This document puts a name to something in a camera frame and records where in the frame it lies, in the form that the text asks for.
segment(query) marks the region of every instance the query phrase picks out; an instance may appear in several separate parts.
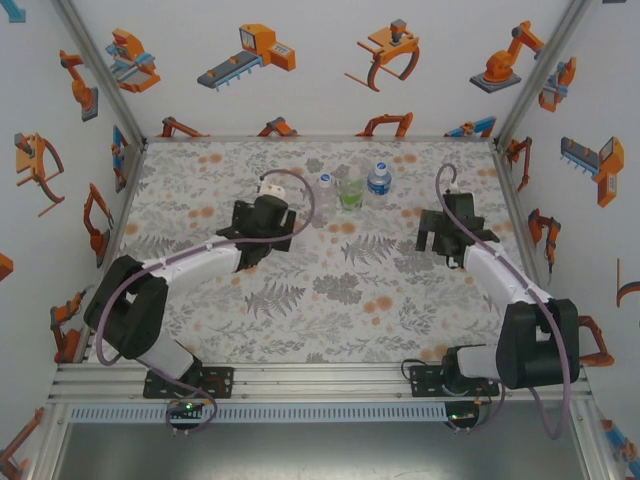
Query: cable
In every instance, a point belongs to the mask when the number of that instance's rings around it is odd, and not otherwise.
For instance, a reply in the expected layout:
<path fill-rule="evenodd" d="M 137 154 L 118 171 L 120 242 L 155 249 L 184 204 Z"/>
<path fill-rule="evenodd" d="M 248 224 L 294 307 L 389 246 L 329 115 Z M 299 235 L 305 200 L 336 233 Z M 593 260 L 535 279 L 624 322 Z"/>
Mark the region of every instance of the cable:
<path fill-rule="evenodd" d="M 455 423 L 453 423 L 453 420 L 451 420 L 451 418 L 447 418 L 447 423 L 449 424 L 449 426 L 451 428 L 453 428 L 453 433 L 457 434 L 460 430 L 466 430 L 467 434 L 473 432 L 477 432 L 478 430 L 482 430 L 483 428 L 485 428 L 487 425 L 489 425 L 500 413 L 500 410 L 502 410 L 502 407 L 504 406 L 504 400 L 507 397 L 507 387 L 504 386 L 504 384 L 499 383 L 502 386 L 502 391 L 500 392 L 500 401 L 498 402 L 498 406 L 496 407 L 496 409 L 491 413 L 491 415 L 489 416 L 489 418 L 487 418 L 484 422 L 482 422 L 480 425 L 476 425 L 475 427 L 469 427 L 469 428 L 460 428 L 458 427 Z"/>
<path fill-rule="evenodd" d="M 453 179 L 451 179 L 452 183 L 456 181 L 456 177 L 458 175 L 456 167 L 451 163 L 442 164 L 442 166 L 438 170 L 438 173 L 436 175 L 436 195 L 438 196 L 440 205 L 442 205 L 442 210 L 447 214 L 447 216 L 451 219 L 451 221 L 460 230 L 462 230 L 475 243 L 477 243 L 482 248 L 484 248 L 487 252 L 493 255 L 496 260 L 498 260 L 502 265 L 505 266 L 507 270 L 509 270 L 509 272 L 518 280 L 520 285 L 522 285 L 522 287 L 525 288 L 525 292 L 529 294 L 529 296 L 531 296 L 531 298 L 533 298 L 533 300 L 536 302 L 538 307 L 540 307 L 540 310 L 542 311 L 543 315 L 549 322 L 549 327 L 551 327 L 553 338 L 555 339 L 556 345 L 558 346 L 558 354 L 560 355 L 560 366 L 562 369 L 562 408 L 560 411 L 560 420 L 558 421 L 558 424 L 556 425 L 555 430 L 551 427 L 549 417 L 547 416 L 544 410 L 544 403 L 542 402 L 540 395 L 538 395 L 538 392 L 532 387 L 529 388 L 529 391 L 531 392 L 531 394 L 533 395 L 533 398 L 538 404 L 538 409 L 540 410 L 540 416 L 542 417 L 542 423 L 544 424 L 544 429 L 547 432 L 547 435 L 549 435 L 549 437 L 551 437 L 552 440 L 556 440 L 560 438 L 560 436 L 564 432 L 565 425 L 567 423 L 567 420 L 569 419 L 569 402 L 571 400 L 571 382 L 570 382 L 571 374 L 569 372 L 569 361 L 567 360 L 567 349 L 564 346 L 564 341 L 562 340 L 562 334 L 560 333 L 558 324 L 556 323 L 555 319 L 553 318 L 553 315 L 551 314 L 547 306 L 544 304 L 542 299 L 538 296 L 538 294 L 533 289 L 530 288 L 529 286 L 530 282 L 527 280 L 527 278 L 525 278 L 522 274 L 520 274 L 520 272 L 513 265 L 511 265 L 511 263 L 509 263 L 504 257 L 499 255 L 493 248 L 491 248 L 485 242 L 480 240 L 472 231 L 470 231 L 467 227 L 465 227 L 463 223 L 460 220 L 458 220 L 456 216 L 453 214 L 453 212 L 449 209 L 446 202 L 444 201 L 444 196 L 440 191 L 440 178 L 442 177 L 442 172 L 444 172 L 445 168 L 449 168 L 453 172 Z M 496 409 L 496 411 L 499 411 L 502 408 L 502 403 L 504 401 L 504 391 L 505 391 L 505 387 L 503 385 L 502 396 L 500 397 L 500 403 L 498 404 L 498 408 Z M 495 417 L 495 412 L 482 425 L 479 425 L 478 427 L 474 427 L 474 430 L 476 428 L 486 425 L 489 422 L 489 420 L 492 420 L 494 417 Z"/>
<path fill-rule="evenodd" d="M 134 283 L 135 281 L 137 281 L 138 279 L 142 278 L 144 275 L 154 272 L 156 270 L 158 270 L 159 268 L 162 268 L 164 265 L 171 265 L 172 263 L 178 262 L 180 260 L 184 260 L 185 258 L 188 258 L 192 255 L 196 255 L 198 253 L 201 253 L 203 251 L 206 250 L 210 250 L 210 249 L 214 249 L 214 248 L 220 248 L 220 247 L 224 247 L 227 245 L 238 245 L 238 244 L 243 244 L 243 243 L 255 243 L 255 244 L 267 244 L 267 243 L 278 243 L 278 242 L 284 242 L 286 240 L 290 240 L 293 237 L 295 237 L 296 235 L 299 235 L 305 228 L 307 228 L 309 226 L 309 224 L 311 223 L 311 220 L 313 219 L 313 216 L 315 214 L 315 208 L 316 208 L 316 201 L 315 201 L 315 197 L 313 195 L 313 190 L 311 189 L 311 185 L 309 185 L 309 182 L 307 182 L 307 180 L 304 179 L 304 177 L 302 175 L 299 175 L 295 172 L 292 172 L 290 170 L 286 170 L 283 168 L 277 168 L 277 169 L 273 169 L 273 170 L 269 170 L 268 172 L 266 172 L 264 175 L 262 175 L 260 177 L 260 180 L 263 180 L 265 177 L 269 176 L 269 175 L 275 175 L 277 173 L 284 173 L 287 175 L 291 175 L 295 178 L 297 178 L 298 180 L 300 180 L 305 188 L 307 189 L 308 193 L 309 193 L 309 204 L 311 206 L 311 210 L 309 211 L 309 216 L 307 217 L 307 219 L 305 220 L 305 222 L 302 224 L 302 226 L 300 227 L 299 230 L 296 230 L 295 232 L 291 232 L 287 235 L 283 235 L 281 237 L 275 237 L 275 238 L 237 238 L 237 239 L 227 239 L 227 240 L 221 240 L 219 242 L 207 245 L 200 245 L 199 247 L 196 247 L 194 249 L 188 250 L 186 252 L 181 252 L 181 253 L 177 253 L 169 258 L 167 258 L 165 260 L 164 263 L 162 262 L 158 262 L 156 264 L 153 264 L 147 268 L 142 269 L 141 271 L 133 274 L 132 276 L 130 276 L 129 278 L 127 278 L 124 282 L 122 282 L 118 288 L 116 288 L 116 290 L 113 292 L 113 294 L 111 295 L 111 297 L 109 298 L 109 300 L 107 301 L 107 304 L 104 307 L 104 310 L 102 311 L 102 314 L 100 315 L 100 320 L 98 322 L 98 328 L 96 329 L 96 355 L 98 357 L 98 360 L 100 361 L 100 363 L 102 365 L 105 366 L 111 366 L 114 363 L 116 363 L 120 357 L 122 356 L 120 353 L 118 353 L 115 357 L 111 358 L 111 359 L 106 359 L 104 356 L 104 350 L 103 350 L 103 337 L 104 337 L 104 330 L 107 324 L 107 319 L 109 318 L 109 314 L 111 313 L 111 310 L 113 309 L 113 306 L 115 304 L 115 302 L 118 300 L 118 298 L 120 297 L 120 295 L 122 295 L 127 288 Z M 203 397 L 205 397 L 207 400 L 212 402 L 212 405 L 214 406 L 214 411 L 213 414 L 204 422 L 202 422 L 201 424 L 199 424 L 197 427 L 194 427 L 192 429 L 190 429 L 192 432 L 195 432 L 201 428 L 204 428 L 204 426 L 208 423 L 210 423 L 216 416 L 217 412 L 218 412 L 218 406 L 216 404 L 215 399 L 208 393 L 205 392 L 204 390 L 197 388 L 197 387 L 193 387 L 191 385 L 188 385 L 186 383 L 182 383 L 179 380 L 176 380 L 174 378 L 172 378 L 169 374 L 167 374 L 166 372 L 163 372 L 160 369 L 151 367 L 150 365 L 145 364 L 144 362 L 138 360 L 140 363 L 142 363 L 143 365 L 145 365 L 146 367 L 148 367 L 153 373 L 155 373 L 156 375 L 158 375 L 159 377 L 161 377 L 162 379 L 164 379 L 165 381 L 172 383 L 173 385 L 176 385 L 180 388 L 185 388 L 193 393 L 196 393 L 198 395 L 201 395 Z M 173 425 L 171 425 L 170 420 L 170 409 L 167 410 L 167 415 L 165 416 L 165 423 L 172 429 L 174 429 Z"/>
<path fill-rule="evenodd" d="M 418 360 L 417 358 L 407 358 L 406 360 L 403 360 L 402 363 L 400 364 L 400 373 L 402 373 L 402 376 L 408 380 L 409 382 L 411 381 L 411 379 L 409 377 L 407 377 L 407 374 L 404 373 L 404 364 L 405 363 L 419 363 L 425 367 L 428 367 L 429 365 L 427 365 L 425 362 L 423 362 L 422 360 Z"/>

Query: plastic bottle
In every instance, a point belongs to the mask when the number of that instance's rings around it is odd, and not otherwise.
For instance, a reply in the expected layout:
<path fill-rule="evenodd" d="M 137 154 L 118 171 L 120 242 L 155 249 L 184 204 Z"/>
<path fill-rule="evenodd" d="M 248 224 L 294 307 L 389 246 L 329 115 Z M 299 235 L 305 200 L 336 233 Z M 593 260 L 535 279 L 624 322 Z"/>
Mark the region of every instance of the plastic bottle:
<path fill-rule="evenodd" d="M 328 173 L 321 173 L 313 185 L 313 195 L 316 200 L 314 224 L 324 226 L 336 214 L 336 200 L 338 192 L 333 177 Z"/>
<path fill-rule="evenodd" d="M 365 191 L 363 172 L 352 166 L 347 176 L 340 182 L 340 203 L 343 210 L 351 211 L 362 208 L 362 200 Z"/>
<path fill-rule="evenodd" d="M 367 177 L 369 192 L 375 196 L 383 196 L 391 189 L 391 173 L 384 162 L 378 162 Z"/>

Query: metal bar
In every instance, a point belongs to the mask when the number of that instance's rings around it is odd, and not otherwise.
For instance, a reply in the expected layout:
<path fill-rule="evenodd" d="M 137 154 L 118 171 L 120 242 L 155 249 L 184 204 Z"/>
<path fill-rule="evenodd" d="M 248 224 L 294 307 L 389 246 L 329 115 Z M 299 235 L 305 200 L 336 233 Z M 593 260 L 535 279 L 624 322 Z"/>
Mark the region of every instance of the metal bar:
<path fill-rule="evenodd" d="M 220 403 L 309 402 L 441 402 L 442 398 L 413 398 L 399 365 L 389 364 L 271 364 L 225 365 L 235 368 L 233 396 Z M 103 367 L 61 365 L 49 403 L 162 403 L 142 397 L 146 369 L 133 363 Z M 584 371 L 572 387 L 574 398 L 590 398 Z M 561 386 L 543 387 L 546 400 L 560 400 Z M 465 400 L 451 397 L 446 401 Z M 526 390 L 507 392 L 508 401 L 531 401 Z"/>
<path fill-rule="evenodd" d="M 571 0 L 549 41 L 544 46 L 540 58 L 522 89 L 522 93 L 502 126 L 498 136 L 498 149 L 501 152 L 506 151 L 508 148 L 509 142 L 515 135 L 529 108 L 535 103 L 547 78 L 549 78 L 552 71 L 555 71 L 556 64 L 564 48 L 569 43 L 571 35 L 573 35 L 584 14 L 593 3 L 595 3 L 594 0 Z"/>
<path fill-rule="evenodd" d="M 480 137 L 445 137 L 436 135 L 407 135 L 396 137 L 393 135 L 376 135 L 374 137 L 357 137 L 354 135 L 298 135 L 295 137 L 247 137 L 241 135 L 222 135 L 216 137 L 150 137 L 148 143 L 230 143 L 230 142 L 462 142 L 462 143 L 489 143 L 491 138 Z"/>
<path fill-rule="evenodd" d="M 115 111 L 118 121 L 122 123 L 127 131 L 130 143 L 135 145 L 136 150 L 142 151 L 144 146 L 144 135 L 138 126 L 133 113 L 120 95 L 120 88 L 113 79 L 107 64 L 102 59 L 100 51 L 96 47 L 87 27 L 78 14 L 72 0 L 51 0 L 58 16 L 62 20 L 65 28 L 71 35 L 74 43 L 80 50 L 80 55 L 84 64 L 91 70 L 102 93 L 108 99 L 109 104 Z"/>
<path fill-rule="evenodd" d="M 126 189 L 124 204 L 122 205 L 122 210 L 120 210 L 120 215 L 117 217 L 118 224 L 111 235 L 111 240 L 109 241 L 109 245 L 107 246 L 107 251 L 105 253 L 104 271 L 106 271 L 106 268 L 116 259 L 120 249 L 120 242 L 122 241 L 124 229 L 127 226 L 127 219 L 129 218 L 129 212 L 131 211 L 131 205 L 133 204 L 133 198 L 135 196 L 136 189 L 138 188 L 138 180 L 142 174 L 142 166 L 144 165 L 144 159 L 146 157 L 146 144 L 142 151 L 138 151 L 136 149 L 134 152 L 135 155 L 131 159 L 132 167 L 131 170 L 129 170 L 129 178 L 127 179 L 128 188 Z M 76 348 L 76 353 L 73 357 L 73 361 L 75 363 L 80 363 L 84 359 L 90 336 L 91 329 L 83 322 L 82 327 L 80 328 L 80 340 L 78 341 L 78 347 Z"/>
<path fill-rule="evenodd" d="M 65 450 L 70 414 L 71 408 L 67 405 L 51 405 L 46 408 L 45 422 L 41 425 L 42 436 L 37 442 L 29 444 L 25 452 L 25 457 L 29 458 L 30 462 L 22 474 L 22 480 L 55 478 L 56 467 Z"/>
<path fill-rule="evenodd" d="M 520 198 L 518 197 L 518 191 L 513 183 L 513 177 L 511 171 L 507 167 L 509 161 L 504 154 L 500 154 L 497 151 L 493 152 L 493 163 L 496 166 L 498 172 L 498 180 L 500 181 L 500 188 L 504 195 L 505 203 L 507 204 L 507 211 L 513 224 L 513 232 L 518 243 L 518 250 L 520 250 L 520 258 L 522 259 L 522 266 L 527 276 L 533 280 L 536 285 L 541 286 L 540 270 L 538 264 L 534 259 L 535 246 L 533 245 L 533 239 L 529 234 L 529 226 L 527 224 L 527 217 L 525 216 L 522 205 L 520 204 Z"/>
<path fill-rule="evenodd" d="M 573 399 L 571 419 L 578 440 L 576 450 L 591 480 L 619 478 L 616 464 L 600 424 L 600 416 L 592 399 Z"/>

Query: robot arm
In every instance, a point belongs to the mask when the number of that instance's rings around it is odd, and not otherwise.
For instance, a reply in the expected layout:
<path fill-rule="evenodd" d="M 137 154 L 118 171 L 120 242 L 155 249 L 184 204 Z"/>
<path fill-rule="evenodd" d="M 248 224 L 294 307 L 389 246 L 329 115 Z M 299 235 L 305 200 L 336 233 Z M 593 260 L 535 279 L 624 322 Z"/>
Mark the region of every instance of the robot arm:
<path fill-rule="evenodd" d="M 87 307 L 85 323 L 97 330 L 114 292 L 132 276 L 160 264 L 117 297 L 108 313 L 103 337 L 123 357 L 136 359 L 183 383 L 197 384 L 201 362 L 162 332 L 165 304 L 171 297 L 213 277 L 253 267 L 272 250 L 288 251 L 290 239 L 268 242 L 293 232 L 296 212 L 288 210 L 284 193 L 282 187 L 263 184 L 253 204 L 236 201 L 231 226 L 218 230 L 205 243 L 168 258 L 139 262 L 125 255 L 116 259 Z M 266 241 L 232 241 L 243 238 Z"/>
<path fill-rule="evenodd" d="M 536 295 L 558 324 L 567 350 L 571 381 L 579 374 L 578 311 L 569 300 L 556 300 L 530 281 L 507 257 L 499 239 L 484 230 L 484 218 L 476 217 L 470 193 L 444 194 L 446 206 L 462 224 L 495 253 L 487 251 L 462 232 L 442 212 L 423 210 L 417 250 L 426 249 L 430 232 L 435 233 L 432 250 L 446 257 L 450 268 L 464 267 L 488 290 L 492 303 L 504 318 L 497 345 L 450 348 L 443 358 L 443 380 L 452 391 L 468 384 L 469 378 L 489 378 L 508 388 L 560 384 L 563 381 L 556 342 L 548 338 L 549 323 Z M 502 257 L 509 266 L 498 258 Z M 527 279 L 521 285 L 516 273 Z"/>

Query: vented metal strip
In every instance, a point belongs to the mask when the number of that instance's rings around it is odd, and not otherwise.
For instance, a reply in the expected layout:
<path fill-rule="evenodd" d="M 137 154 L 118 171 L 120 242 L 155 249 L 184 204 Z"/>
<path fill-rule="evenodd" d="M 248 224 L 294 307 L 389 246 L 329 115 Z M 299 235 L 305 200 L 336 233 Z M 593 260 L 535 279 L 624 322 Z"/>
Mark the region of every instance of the vented metal strip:
<path fill-rule="evenodd" d="M 72 423 L 164 423 L 165 404 L 85 404 L 75 405 Z M 190 419 L 172 419 L 188 423 L 206 418 L 213 411 L 207 405 Z M 398 403 L 291 403 L 291 404 L 219 404 L 216 423 L 353 423 L 353 422 L 444 422 L 444 402 Z"/>

